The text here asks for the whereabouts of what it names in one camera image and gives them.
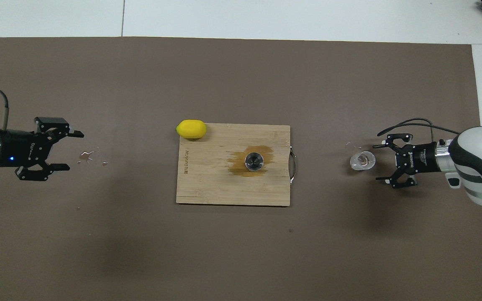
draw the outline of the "black cable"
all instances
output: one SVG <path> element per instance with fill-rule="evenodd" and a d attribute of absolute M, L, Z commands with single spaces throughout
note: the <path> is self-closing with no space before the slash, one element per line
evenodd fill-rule
<path fill-rule="evenodd" d="M 3 113 L 3 126 L 1 127 L 1 129 L 3 131 L 6 131 L 6 126 L 8 123 L 8 98 L 6 97 L 5 93 L 3 93 L 3 91 L 1 90 L 0 90 L 0 94 L 3 96 L 3 100 L 5 101 L 5 111 Z"/>
<path fill-rule="evenodd" d="M 459 132 L 450 130 L 449 128 L 442 128 L 441 126 L 436 126 L 436 125 L 432 125 L 432 124 L 425 124 L 425 123 L 404 123 L 404 124 L 396 124 L 396 125 L 394 125 L 394 126 L 391 126 L 391 127 L 389 127 L 389 128 L 386 128 L 385 130 L 379 132 L 379 133 L 377 134 L 377 136 L 384 135 L 385 133 L 387 133 L 387 132 L 389 132 L 389 131 L 392 131 L 394 128 L 400 128 L 401 126 L 407 126 L 407 125 L 428 126 L 429 128 L 436 128 L 436 129 L 438 129 L 438 130 L 450 132 L 450 133 L 453 133 L 453 134 L 456 134 L 456 135 L 459 135 L 459 134 L 460 134 Z"/>
<path fill-rule="evenodd" d="M 398 124 L 405 124 L 407 122 L 410 122 L 412 120 L 422 120 L 422 121 L 425 121 L 425 122 L 428 122 L 430 125 L 434 125 L 430 120 L 426 119 L 426 118 L 420 118 L 420 117 L 417 117 L 417 118 L 410 118 L 409 120 L 405 120 L 403 122 L 399 122 Z M 431 128 L 431 142 L 434 141 L 434 131 L 433 131 L 433 128 Z"/>

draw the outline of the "robotic arm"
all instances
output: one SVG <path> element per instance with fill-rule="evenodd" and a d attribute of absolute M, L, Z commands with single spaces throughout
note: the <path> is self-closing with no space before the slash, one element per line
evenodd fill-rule
<path fill-rule="evenodd" d="M 377 177 L 377 180 L 384 180 L 393 188 L 402 188 L 417 185 L 417 173 L 442 171 L 446 173 L 451 188 L 464 186 L 470 199 L 482 205 L 482 126 L 469 128 L 454 139 L 421 145 L 412 145 L 412 138 L 409 133 L 390 134 L 382 144 L 373 146 L 391 148 L 396 158 L 396 172 L 389 177 Z M 398 147 L 394 144 L 395 139 L 406 144 Z M 407 180 L 399 182 L 398 179 L 405 174 Z"/>
<path fill-rule="evenodd" d="M 80 131 L 71 131 L 63 118 L 37 117 L 36 131 L 26 132 L 7 130 L 8 101 L 5 99 L 5 116 L 0 128 L 0 167 L 16 167 L 16 175 L 22 181 L 47 181 L 48 177 L 59 170 L 69 170 L 64 163 L 48 164 L 46 159 L 52 146 L 64 137 L 84 137 Z"/>

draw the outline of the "yellow lemon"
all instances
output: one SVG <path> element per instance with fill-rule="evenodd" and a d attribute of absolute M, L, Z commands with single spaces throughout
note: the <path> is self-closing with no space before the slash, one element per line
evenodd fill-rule
<path fill-rule="evenodd" d="M 202 120 L 184 120 L 176 126 L 176 132 L 185 139 L 202 138 L 206 131 L 206 124 Z"/>

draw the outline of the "transparent cup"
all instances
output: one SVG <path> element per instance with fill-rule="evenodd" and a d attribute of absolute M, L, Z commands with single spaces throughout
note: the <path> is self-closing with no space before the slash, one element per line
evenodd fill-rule
<path fill-rule="evenodd" d="M 375 166 L 375 155 L 365 150 L 354 154 L 349 162 L 354 170 L 368 170 Z"/>

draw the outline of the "metal handle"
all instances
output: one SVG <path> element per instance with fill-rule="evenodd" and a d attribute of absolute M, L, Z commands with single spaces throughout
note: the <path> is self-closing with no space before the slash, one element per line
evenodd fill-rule
<path fill-rule="evenodd" d="M 293 175 L 289 177 L 289 184 L 292 184 L 293 179 L 295 179 L 295 174 L 297 173 L 297 156 L 295 156 L 291 145 L 289 146 L 289 156 L 293 156 Z"/>

